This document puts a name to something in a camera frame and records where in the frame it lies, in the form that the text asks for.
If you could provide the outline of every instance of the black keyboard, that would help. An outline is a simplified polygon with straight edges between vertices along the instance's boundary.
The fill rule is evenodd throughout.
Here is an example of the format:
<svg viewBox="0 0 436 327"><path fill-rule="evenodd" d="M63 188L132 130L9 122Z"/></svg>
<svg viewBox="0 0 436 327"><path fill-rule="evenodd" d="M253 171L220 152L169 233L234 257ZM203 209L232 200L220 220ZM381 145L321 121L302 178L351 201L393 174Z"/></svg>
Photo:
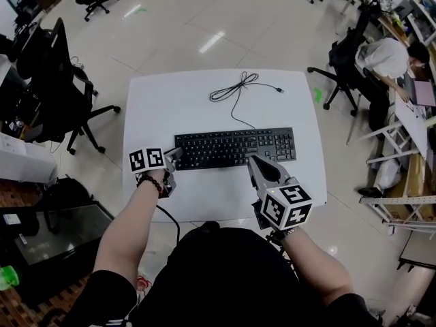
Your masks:
<svg viewBox="0 0 436 327"><path fill-rule="evenodd" d="M296 160L290 127L181 134L174 136L174 142L183 149L178 171L247 165L252 155L278 162Z"/></svg>

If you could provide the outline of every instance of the tiled floor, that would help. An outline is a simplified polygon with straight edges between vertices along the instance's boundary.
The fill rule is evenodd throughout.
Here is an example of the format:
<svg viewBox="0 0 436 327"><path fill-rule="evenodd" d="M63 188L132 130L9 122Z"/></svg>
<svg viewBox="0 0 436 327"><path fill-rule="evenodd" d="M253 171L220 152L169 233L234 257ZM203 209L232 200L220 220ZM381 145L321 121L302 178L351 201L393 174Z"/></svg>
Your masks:
<svg viewBox="0 0 436 327"><path fill-rule="evenodd" d="M98 11L86 23L84 7L63 0L45 16L43 26L51 28L58 17L64 20L70 55L79 57L100 92L97 107L115 104L125 109L129 81L137 76L235 67L302 72L309 65L325 68L343 4L337 0L314 5L307 0L120 0L108 6L109 15ZM215 35L220 38L213 47L199 52ZM332 89L332 83L321 76L307 78L312 88L322 90L323 97ZM365 160L375 143L345 145L352 118L342 95L328 112L321 103L314 105L329 194L327 205L314 211L305 229L323 249L337 247L336 257L350 271L356 291L370 305L387 309L390 320L419 301L433 272L421 268L409 274L407 268L396 271L409 234L388 236L380 218L358 203L354 191L366 185ZM363 100L361 106L367 105ZM360 115L355 136L368 131ZM85 137L77 139L75 156L66 151L67 138L53 154L61 174L77 178L114 215L123 207L124 117L122 111L119 116L108 113L92 120L91 129L106 147L105 155L95 151ZM255 219L221 224L262 233ZM182 234L197 225L181 224ZM148 254L168 254L175 234L171 223L153 224Z"/></svg>

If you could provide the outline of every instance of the black t-shirt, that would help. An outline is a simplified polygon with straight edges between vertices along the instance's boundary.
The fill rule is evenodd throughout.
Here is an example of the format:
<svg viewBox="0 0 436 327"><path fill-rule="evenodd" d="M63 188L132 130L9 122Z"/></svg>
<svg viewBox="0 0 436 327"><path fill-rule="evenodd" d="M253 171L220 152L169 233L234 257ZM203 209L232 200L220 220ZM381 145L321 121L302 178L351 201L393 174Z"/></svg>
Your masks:
<svg viewBox="0 0 436 327"><path fill-rule="evenodd" d="M236 228L189 233L133 309L135 305L136 290L127 279L97 271L63 326L105 326L126 315L134 327L185 320L207 325L267 320L290 326L379 326L355 294L323 307L271 244L251 230Z"/></svg>

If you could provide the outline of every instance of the man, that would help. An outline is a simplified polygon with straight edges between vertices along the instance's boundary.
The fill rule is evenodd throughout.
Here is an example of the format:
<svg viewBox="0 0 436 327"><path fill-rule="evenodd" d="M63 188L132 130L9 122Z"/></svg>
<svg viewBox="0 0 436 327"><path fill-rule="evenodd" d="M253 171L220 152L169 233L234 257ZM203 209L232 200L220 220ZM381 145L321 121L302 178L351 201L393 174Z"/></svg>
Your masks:
<svg viewBox="0 0 436 327"><path fill-rule="evenodd" d="M94 272L63 327L183 326L184 321L208 326L232 320L379 326L354 293L345 268L301 228L277 235L297 278L275 247L251 230L206 222L180 241L136 307L138 265L164 171L148 172L149 177L154 181L139 185L103 235Z"/></svg>
<svg viewBox="0 0 436 327"><path fill-rule="evenodd" d="M410 68L424 67L430 61L430 54L421 42L414 42L409 48L394 39L382 39L373 44L362 46L356 54L356 64L367 68L379 80L379 86L365 78L357 69L353 69L352 78L357 89L370 101L369 127L376 131L384 126L389 109L386 94L392 87L405 101L409 101L407 92L395 80L404 76Z"/></svg>

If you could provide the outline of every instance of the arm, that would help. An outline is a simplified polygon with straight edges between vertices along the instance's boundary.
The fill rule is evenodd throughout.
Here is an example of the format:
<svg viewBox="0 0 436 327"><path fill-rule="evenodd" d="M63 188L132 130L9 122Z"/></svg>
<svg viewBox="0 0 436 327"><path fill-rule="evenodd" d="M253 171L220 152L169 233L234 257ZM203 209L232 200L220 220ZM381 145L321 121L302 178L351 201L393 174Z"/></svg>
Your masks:
<svg viewBox="0 0 436 327"><path fill-rule="evenodd" d="M150 171L162 186L164 170ZM115 218L100 241L94 272L108 270L125 277L134 287L138 266L149 238L150 222L159 193L145 181L135 190L127 206Z"/></svg>
<svg viewBox="0 0 436 327"><path fill-rule="evenodd" d="M281 244L298 276L305 280L329 305L340 296L354 293L347 270L332 256L320 249L302 228L286 236Z"/></svg>
<svg viewBox="0 0 436 327"><path fill-rule="evenodd" d="M381 76L377 72L372 72L376 78L378 78L380 81L382 81L384 84L388 85L389 87L392 87L401 97L401 99L404 102L409 101L409 96L407 92L401 88L393 79L389 78L388 76Z"/></svg>

